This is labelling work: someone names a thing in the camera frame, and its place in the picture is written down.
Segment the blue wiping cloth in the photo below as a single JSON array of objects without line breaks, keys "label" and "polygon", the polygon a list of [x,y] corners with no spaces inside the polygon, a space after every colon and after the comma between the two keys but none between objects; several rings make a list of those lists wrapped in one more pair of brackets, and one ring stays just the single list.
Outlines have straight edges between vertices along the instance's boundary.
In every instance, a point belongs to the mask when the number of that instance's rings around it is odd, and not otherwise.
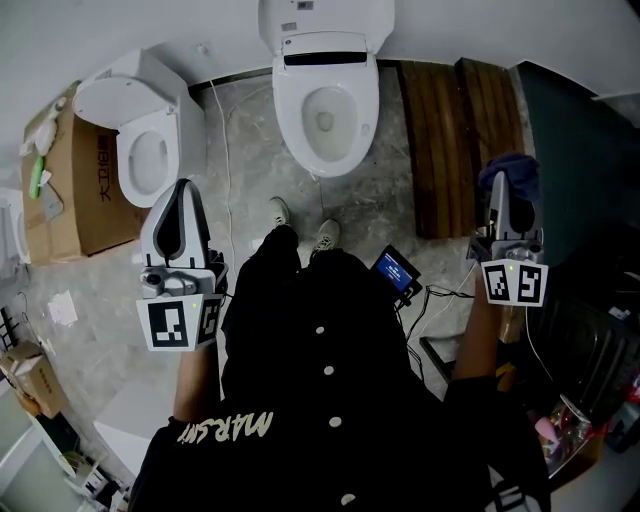
[{"label": "blue wiping cloth", "polygon": [[480,171],[478,186],[481,190],[491,192],[494,179],[499,172],[505,176],[516,197],[529,202],[540,199],[539,162],[532,156],[507,152],[489,161]]}]

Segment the white sneaker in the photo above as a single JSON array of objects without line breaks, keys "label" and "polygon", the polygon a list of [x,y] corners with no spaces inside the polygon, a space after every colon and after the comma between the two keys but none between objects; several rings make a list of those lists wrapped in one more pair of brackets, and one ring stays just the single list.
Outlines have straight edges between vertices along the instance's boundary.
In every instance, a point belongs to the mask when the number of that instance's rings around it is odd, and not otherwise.
[{"label": "white sneaker", "polygon": [[340,239],[340,225],[334,219],[328,219],[320,226],[312,253],[333,250]]},{"label": "white sneaker", "polygon": [[273,228],[289,226],[290,212],[286,203],[279,197],[273,197],[268,201]]}]

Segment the black metal stand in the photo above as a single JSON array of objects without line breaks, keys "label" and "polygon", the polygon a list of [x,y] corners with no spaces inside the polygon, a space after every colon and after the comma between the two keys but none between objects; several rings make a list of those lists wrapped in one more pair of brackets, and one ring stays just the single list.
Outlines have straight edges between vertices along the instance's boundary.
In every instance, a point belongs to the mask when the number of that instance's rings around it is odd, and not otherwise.
[{"label": "black metal stand", "polygon": [[424,352],[427,354],[432,364],[435,366],[436,370],[440,374],[440,376],[444,379],[446,383],[449,383],[452,378],[453,370],[455,367],[455,361],[445,362],[441,356],[437,353],[437,351],[433,348],[430,339],[426,336],[419,338],[419,343]]}]

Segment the dark wooden slat board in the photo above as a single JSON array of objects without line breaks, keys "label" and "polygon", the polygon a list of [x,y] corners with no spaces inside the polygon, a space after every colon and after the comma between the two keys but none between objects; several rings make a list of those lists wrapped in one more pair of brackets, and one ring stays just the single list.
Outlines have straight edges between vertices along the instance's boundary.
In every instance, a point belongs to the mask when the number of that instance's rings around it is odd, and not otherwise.
[{"label": "dark wooden slat board", "polygon": [[450,65],[402,61],[398,79],[411,161],[416,234],[469,236],[475,185],[463,95]]}]

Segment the person's left forearm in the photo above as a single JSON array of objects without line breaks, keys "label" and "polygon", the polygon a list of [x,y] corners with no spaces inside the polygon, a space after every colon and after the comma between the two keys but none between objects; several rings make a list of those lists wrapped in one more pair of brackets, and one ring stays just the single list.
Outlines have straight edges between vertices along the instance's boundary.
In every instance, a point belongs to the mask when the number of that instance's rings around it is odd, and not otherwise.
[{"label": "person's left forearm", "polygon": [[173,418],[200,423],[213,418],[220,408],[219,357],[216,344],[180,356]]}]

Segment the green plastic tool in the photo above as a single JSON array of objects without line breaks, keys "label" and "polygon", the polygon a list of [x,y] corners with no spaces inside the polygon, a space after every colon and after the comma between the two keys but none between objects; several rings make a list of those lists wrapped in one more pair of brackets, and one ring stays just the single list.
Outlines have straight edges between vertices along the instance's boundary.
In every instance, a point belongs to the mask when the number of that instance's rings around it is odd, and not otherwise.
[{"label": "green plastic tool", "polygon": [[42,177],[44,173],[44,157],[38,155],[31,169],[28,194],[31,199],[37,199],[40,195]]}]

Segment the white crumpled paper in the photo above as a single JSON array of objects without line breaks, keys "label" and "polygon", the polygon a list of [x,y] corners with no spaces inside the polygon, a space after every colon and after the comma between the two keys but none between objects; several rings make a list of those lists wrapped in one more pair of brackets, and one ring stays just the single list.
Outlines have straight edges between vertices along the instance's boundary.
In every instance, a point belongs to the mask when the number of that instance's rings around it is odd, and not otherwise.
[{"label": "white crumpled paper", "polygon": [[70,326],[78,320],[69,290],[54,295],[48,303],[51,319],[60,325]]}]

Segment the large cardboard box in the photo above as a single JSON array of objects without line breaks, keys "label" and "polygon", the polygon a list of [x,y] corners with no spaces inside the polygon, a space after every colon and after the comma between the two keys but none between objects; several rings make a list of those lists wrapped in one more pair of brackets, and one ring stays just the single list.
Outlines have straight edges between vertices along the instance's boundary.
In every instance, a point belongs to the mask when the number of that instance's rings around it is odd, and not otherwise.
[{"label": "large cardboard box", "polygon": [[33,148],[22,157],[23,219],[31,263],[47,266],[91,257],[138,238],[146,211],[124,197],[118,180],[116,135],[78,117],[72,107],[77,89],[70,85],[55,119],[55,138],[43,157],[51,174],[47,185],[62,203],[62,211],[46,213],[44,194],[29,194]]}]

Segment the white framed glass partition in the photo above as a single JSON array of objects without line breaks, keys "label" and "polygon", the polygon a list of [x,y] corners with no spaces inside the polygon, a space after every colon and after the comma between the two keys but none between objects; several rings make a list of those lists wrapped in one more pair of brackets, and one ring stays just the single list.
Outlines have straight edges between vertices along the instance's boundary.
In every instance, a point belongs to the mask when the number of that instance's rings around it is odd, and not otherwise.
[{"label": "white framed glass partition", "polygon": [[0,512],[77,512],[81,500],[10,392],[0,396]]}]

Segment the person's black button shirt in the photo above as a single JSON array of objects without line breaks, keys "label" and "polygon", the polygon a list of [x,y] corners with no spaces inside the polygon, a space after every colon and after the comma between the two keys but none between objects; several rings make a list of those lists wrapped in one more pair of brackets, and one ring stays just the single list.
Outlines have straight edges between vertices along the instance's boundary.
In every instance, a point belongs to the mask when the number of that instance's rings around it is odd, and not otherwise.
[{"label": "person's black button shirt", "polygon": [[157,432],[130,512],[550,512],[523,408],[495,376],[433,396],[362,262],[229,314],[218,413]]}]

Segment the white cabinet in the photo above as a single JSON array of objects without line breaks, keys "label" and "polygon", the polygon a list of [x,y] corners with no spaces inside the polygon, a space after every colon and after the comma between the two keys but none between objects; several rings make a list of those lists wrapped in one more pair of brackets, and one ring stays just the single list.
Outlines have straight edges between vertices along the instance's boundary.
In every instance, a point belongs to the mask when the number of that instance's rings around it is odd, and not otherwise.
[{"label": "white cabinet", "polygon": [[94,422],[107,446],[134,476],[141,470],[151,440],[165,424],[166,422],[151,421],[149,418],[135,421],[133,425],[102,420]]}]

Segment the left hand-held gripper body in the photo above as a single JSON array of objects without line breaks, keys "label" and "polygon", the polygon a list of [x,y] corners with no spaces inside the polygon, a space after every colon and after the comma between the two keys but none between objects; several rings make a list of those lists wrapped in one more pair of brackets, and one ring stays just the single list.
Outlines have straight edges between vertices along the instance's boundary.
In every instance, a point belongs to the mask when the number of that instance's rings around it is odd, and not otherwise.
[{"label": "left hand-held gripper body", "polygon": [[144,268],[136,306],[148,348],[193,352],[215,342],[227,273],[224,256],[214,250],[203,268]]}]

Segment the person's black trousers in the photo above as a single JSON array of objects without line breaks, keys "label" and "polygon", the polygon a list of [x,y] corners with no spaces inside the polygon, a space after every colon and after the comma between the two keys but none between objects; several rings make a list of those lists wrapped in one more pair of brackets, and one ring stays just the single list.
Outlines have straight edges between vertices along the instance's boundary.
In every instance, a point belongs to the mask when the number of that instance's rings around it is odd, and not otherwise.
[{"label": "person's black trousers", "polygon": [[311,254],[303,268],[298,254],[299,237],[289,226],[272,229],[258,250],[242,265],[234,301],[257,299],[263,294],[292,285],[310,289],[328,285],[354,273],[361,262],[342,249]]}]

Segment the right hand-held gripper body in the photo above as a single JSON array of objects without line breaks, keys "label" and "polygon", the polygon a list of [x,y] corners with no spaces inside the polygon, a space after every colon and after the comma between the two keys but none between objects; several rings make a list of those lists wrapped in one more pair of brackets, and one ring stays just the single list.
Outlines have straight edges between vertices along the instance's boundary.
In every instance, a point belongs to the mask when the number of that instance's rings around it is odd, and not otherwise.
[{"label": "right hand-held gripper body", "polygon": [[494,240],[471,236],[468,259],[481,267],[490,304],[541,306],[546,293],[549,267],[543,263],[538,240]]}]

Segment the grey flat tool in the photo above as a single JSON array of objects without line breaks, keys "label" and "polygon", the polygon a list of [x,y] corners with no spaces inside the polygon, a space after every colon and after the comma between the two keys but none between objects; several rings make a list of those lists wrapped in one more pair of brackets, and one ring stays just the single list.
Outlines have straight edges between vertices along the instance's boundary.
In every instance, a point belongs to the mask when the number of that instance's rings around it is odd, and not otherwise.
[{"label": "grey flat tool", "polygon": [[47,222],[52,221],[64,211],[64,204],[55,189],[45,184],[40,191],[40,200],[44,217]]}]

